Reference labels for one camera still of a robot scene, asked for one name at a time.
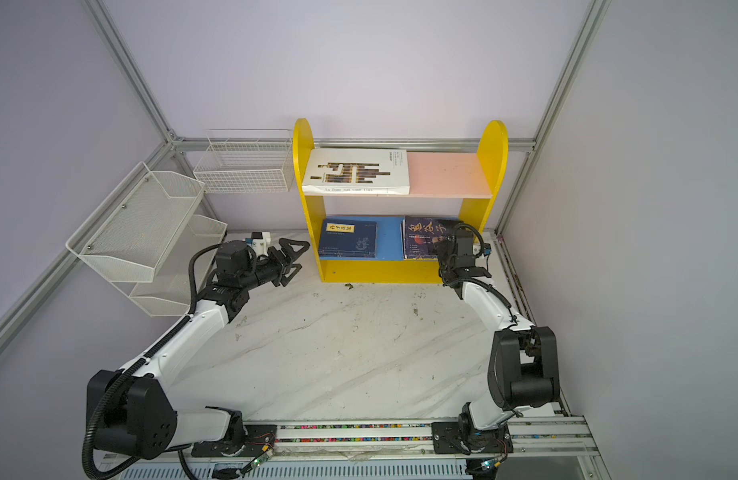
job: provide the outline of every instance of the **yellow bottom panel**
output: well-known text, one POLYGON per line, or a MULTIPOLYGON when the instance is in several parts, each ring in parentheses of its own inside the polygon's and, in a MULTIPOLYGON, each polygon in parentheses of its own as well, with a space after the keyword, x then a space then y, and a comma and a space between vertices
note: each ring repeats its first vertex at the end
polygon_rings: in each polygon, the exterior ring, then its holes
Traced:
POLYGON ((324 282, 441 283, 434 260, 321 260, 324 282))

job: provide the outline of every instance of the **marble tabletop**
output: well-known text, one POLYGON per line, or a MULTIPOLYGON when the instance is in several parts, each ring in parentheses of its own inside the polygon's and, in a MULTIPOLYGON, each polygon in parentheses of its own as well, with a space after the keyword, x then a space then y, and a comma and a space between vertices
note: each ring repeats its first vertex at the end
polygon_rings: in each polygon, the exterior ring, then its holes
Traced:
MULTIPOLYGON (((172 386, 174 408, 234 408, 255 421, 445 418, 485 391, 492 335, 451 288, 321 283, 312 250, 299 262, 287 287, 252 290, 206 342, 172 386)), ((512 302, 497 258, 489 268, 512 302)))

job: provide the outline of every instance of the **book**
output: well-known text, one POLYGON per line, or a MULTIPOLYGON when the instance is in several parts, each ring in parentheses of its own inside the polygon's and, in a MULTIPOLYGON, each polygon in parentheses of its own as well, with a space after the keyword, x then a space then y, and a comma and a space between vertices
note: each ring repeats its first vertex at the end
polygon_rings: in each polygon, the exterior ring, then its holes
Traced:
POLYGON ((435 245, 454 234, 460 221, 430 216, 405 216, 403 228, 403 258, 436 258, 435 245))
POLYGON ((321 227, 318 254, 374 258, 376 256, 376 222, 327 217, 321 227))
POLYGON ((315 148, 302 191, 310 194, 409 194, 406 150, 315 148))

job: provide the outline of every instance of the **white wire basket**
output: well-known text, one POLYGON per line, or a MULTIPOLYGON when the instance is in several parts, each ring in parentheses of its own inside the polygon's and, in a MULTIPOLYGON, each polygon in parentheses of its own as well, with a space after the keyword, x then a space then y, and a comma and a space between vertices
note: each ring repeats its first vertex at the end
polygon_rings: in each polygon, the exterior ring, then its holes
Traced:
MULTIPOLYGON (((219 244, 228 224, 207 216, 193 215, 172 252, 152 282, 137 283, 129 299, 150 316, 179 316, 190 307, 188 263, 193 255, 209 245, 219 244)), ((214 262, 214 252, 195 261, 196 285, 200 286, 214 262)))
POLYGON ((144 164, 136 186, 83 242, 66 246, 108 282, 152 282, 204 196, 204 183, 144 164))
POLYGON ((207 130, 193 170, 210 194, 286 192, 294 180, 291 130, 207 130))

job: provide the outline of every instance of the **blue shelf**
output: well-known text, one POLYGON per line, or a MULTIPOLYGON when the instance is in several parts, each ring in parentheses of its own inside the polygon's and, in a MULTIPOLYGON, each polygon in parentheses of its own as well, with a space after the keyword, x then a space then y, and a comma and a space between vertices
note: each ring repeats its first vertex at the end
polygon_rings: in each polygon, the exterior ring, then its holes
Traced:
POLYGON ((353 258, 319 255, 319 258, 322 260, 358 260, 365 262, 403 260, 403 241, 401 238, 402 216, 328 216, 325 221, 327 220, 376 222, 376 256, 374 258, 353 258))

